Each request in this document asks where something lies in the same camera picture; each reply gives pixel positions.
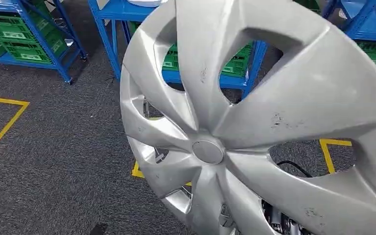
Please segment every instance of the hubcap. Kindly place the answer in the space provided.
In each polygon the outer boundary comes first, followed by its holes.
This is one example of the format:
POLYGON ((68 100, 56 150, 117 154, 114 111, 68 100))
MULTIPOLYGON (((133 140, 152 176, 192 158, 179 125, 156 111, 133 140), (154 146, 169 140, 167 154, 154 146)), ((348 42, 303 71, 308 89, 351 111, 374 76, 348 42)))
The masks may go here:
POLYGON ((197 141, 192 145, 194 154, 203 162, 218 164, 223 160, 223 151, 211 141, 197 141))
POLYGON ((277 234, 262 199, 316 235, 376 234, 376 66, 338 28, 297 3, 169 0, 129 43, 120 102, 146 180, 198 234, 277 234), (234 105, 219 75, 250 40, 276 46, 283 57, 234 105), (184 92, 161 73, 176 42, 184 92), (164 117, 145 118, 145 100, 164 117), (299 178, 268 153, 286 141, 322 138, 352 139, 355 166, 299 178), (155 148, 169 150, 160 163, 155 148), (191 194, 181 190, 188 182, 191 194), (234 222, 222 226, 222 211, 234 222))

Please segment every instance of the metal shelving unit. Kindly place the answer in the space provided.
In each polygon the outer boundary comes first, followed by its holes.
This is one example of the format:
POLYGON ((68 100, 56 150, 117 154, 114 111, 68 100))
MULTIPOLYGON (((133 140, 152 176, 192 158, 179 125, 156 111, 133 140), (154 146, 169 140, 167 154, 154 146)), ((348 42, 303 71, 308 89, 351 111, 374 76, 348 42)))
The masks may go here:
MULTIPOLYGON (((118 61, 117 32, 116 21, 120 21, 125 33, 127 43, 130 41, 130 33, 126 21, 142 22, 154 8, 140 7, 130 4, 127 0, 110 0, 102 9, 97 5, 96 0, 88 0, 90 9, 93 13, 94 20, 97 24, 100 36, 109 56, 115 77, 120 79, 120 64, 118 61), (112 40, 110 40, 104 25, 104 20, 111 20, 112 23, 112 40)), ((252 63, 250 70, 242 78, 228 75, 220 76, 220 87, 240 89, 243 91, 242 98, 245 98, 251 91, 257 73, 263 61, 267 49, 265 42, 253 42, 254 54, 251 56, 252 63)), ((178 71, 163 70, 162 75, 165 82, 181 83, 178 71)))
POLYGON ((17 61, 9 53, 6 53, 0 57, 0 63, 57 70, 61 74, 64 81, 68 84, 71 84, 72 78, 68 74, 68 68, 79 55, 82 60, 86 60, 87 53, 82 47, 82 44, 78 39, 77 34, 75 33, 72 27, 70 19, 68 18, 61 3, 59 2, 59 0, 53 0, 53 2, 56 9, 61 14, 61 17, 66 25, 65 27, 59 27, 56 23, 54 23, 53 19, 43 15, 39 10, 37 10, 26 0, 0 0, 0 12, 18 13, 20 17, 24 20, 26 25, 29 27, 31 32, 34 34, 36 39, 39 41, 40 45, 43 47, 49 58, 52 60, 52 64, 38 64, 33 62, 17 61), (69 39, 72 42, 71 44, 68 44, 69 47, 64 53, 62 53, 60 56, 56 56, 54 54, 54 52, 51 50, 50 46, 44 39, 43 35, 40 33, 36 25, 31 20, 29 14, 27 13, 27 9, 36 12, 41 17, 46 19, 48 22, 56 26, 58 30, 64 33, 65 38, 69 39))
POLYGON ((330 0, 322 16, 328 18, 336 8, 347 17, 342 30, 350 38, 376 41, 376 0, 330 0))

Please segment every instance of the wheel cover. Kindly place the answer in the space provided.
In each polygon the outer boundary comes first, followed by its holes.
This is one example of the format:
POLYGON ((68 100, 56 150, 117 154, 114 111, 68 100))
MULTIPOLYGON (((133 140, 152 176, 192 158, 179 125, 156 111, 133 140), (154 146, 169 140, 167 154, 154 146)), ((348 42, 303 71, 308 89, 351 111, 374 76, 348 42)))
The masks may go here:
POLYGON ((198 234, 278 234, 261 200, 314 234, 376 234, 376 66, 326 20, 285 0, 170 0, 127 48, 121 113, 132 151, 165 205, 198 234), (251 40, 284 52, 239 104, 219 87, 225 63, 251 40), (161 68, 172 44, 185 92, 161 68), (143 115, 147 99, 164 117, 143 115), (278 168, 269 147, 351 138, 356 165, 299 178, 278 168), (155 148, 169 149, 155 162, 155 148), (192 182, 192 195, 181 188, 192 182), (222 205, 235 226, 222 227, 222 205))

